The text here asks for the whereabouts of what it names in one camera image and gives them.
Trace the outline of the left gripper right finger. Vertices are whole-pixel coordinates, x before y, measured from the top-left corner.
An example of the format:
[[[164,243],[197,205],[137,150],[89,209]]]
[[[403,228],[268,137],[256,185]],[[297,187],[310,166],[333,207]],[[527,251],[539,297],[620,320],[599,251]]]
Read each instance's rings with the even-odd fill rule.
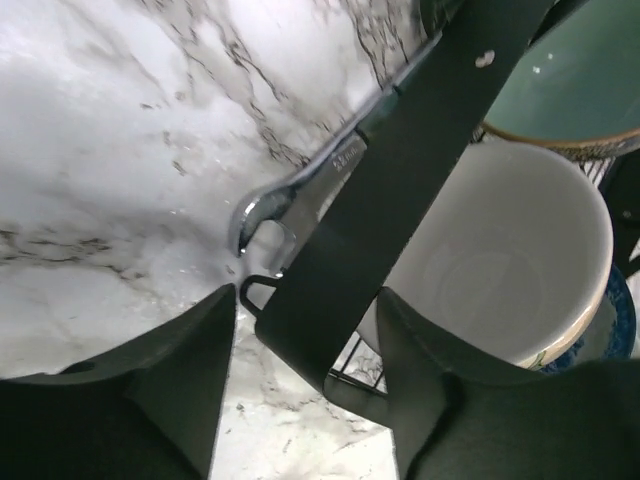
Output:
[[[499,360],[391,289],[376,321],[403,479],[635,479],[639,364],[545,375]]]

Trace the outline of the mint green floral bowl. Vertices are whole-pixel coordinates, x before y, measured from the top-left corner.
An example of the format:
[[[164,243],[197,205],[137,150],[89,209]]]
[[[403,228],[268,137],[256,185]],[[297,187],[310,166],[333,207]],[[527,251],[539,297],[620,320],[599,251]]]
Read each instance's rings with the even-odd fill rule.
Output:
[[[639,147],[639,1],[587,1],[519,61],[482,128],[571,160]]]

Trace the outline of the black wire dish rack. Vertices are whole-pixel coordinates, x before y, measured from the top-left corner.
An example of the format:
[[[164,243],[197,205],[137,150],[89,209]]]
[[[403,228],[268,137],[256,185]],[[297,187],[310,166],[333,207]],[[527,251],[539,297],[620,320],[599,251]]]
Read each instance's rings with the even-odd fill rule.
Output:
[[[330,402],[390,424],[387,394],[333,364],[385,293],[385,278],[518,60],[577,8],[575,1],[421,4],[423,24],[443,38],[375,101],[362,161],[255,311],[258,338]]]

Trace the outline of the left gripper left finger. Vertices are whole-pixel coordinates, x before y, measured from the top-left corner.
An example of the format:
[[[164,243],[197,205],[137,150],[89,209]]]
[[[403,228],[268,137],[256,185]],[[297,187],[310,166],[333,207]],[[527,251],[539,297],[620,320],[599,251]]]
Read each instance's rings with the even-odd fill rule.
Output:
[[[1,383],[4,479],[205,479],[235,331],[228,284],[58,374]]]

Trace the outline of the blue floral bowl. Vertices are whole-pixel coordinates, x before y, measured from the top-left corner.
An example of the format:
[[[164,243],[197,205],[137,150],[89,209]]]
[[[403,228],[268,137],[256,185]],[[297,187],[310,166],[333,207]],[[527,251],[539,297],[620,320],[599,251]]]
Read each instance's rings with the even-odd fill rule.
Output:
[[[590,325],[566,352],[540,371],[555,374],[585,362],[628,359],[634,349],[636,328],[631,292],[624,275],[613,265],[605,294]]]

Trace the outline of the beige floral bowl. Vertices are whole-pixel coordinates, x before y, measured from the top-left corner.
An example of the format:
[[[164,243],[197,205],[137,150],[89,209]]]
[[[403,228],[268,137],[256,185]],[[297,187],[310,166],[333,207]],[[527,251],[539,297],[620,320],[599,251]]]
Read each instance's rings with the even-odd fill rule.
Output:
[[[537,370],[591,323],[613,231],[579,167],[522,143],[469,146],[386,279],[427,320]]]

